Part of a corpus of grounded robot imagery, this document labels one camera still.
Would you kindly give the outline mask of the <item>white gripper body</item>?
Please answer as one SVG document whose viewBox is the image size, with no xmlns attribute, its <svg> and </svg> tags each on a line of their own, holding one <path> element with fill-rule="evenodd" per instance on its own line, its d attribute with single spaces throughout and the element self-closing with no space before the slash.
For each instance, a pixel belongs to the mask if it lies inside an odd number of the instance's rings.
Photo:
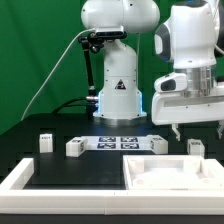
<svg viewBox="0 0 224 224">
<path fill-rule="evenodd" d="M 151 115 L 156 125 L 224 120 L 224 95 L 185 98 L 180 92 L 155 93 Z"/>
</svg>

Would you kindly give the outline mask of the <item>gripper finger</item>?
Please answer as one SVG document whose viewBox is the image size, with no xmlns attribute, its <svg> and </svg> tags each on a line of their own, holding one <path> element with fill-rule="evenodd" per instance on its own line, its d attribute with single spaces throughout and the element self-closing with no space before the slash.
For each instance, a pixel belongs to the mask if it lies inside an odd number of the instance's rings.
<svg viewBox="0 0 224 224">
<path fill-rule="evenodd" d="M 217 133 L 218 133 L 218 137 L 219 139 L 222 138 L 222 132 L 224 131 L 224 120 L 219 121 L 219 125 L 217 128 Z"/>
<path fill-rule="evenodd" d="M 178 124 L 172 124 L 171 128 L 172 128 L 172 131 L 175 133 L 176 140 L 180 141 L 181 135 L 180 135 L 180 132 L 178 130 Z"/>
</svg>

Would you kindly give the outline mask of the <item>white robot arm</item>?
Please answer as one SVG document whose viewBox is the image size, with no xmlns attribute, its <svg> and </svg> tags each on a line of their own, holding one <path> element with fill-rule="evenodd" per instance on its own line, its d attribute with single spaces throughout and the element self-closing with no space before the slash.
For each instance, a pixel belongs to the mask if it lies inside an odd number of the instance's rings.
<svg viewBox="0 0 224 224">
<path fill-rule="evenodd" d="M 137 53 L 122 39 L 155 32 L 156 55 L 173 65 L 154 82 L 151 118 L 156 125 L 217 121 L 224 130 L 224 81 L 215 75 L 224 55 L 222 0 L 184 0 L 171 7 L 160 23 L 153 0 L 87 0 L 81 20 L 91 33 L 91 51 L 104 51 L 104 86 L 97 96 L 94 120 L 111 126 L 130 125 L 146 117 L 137 87 Z"/>
</svg>

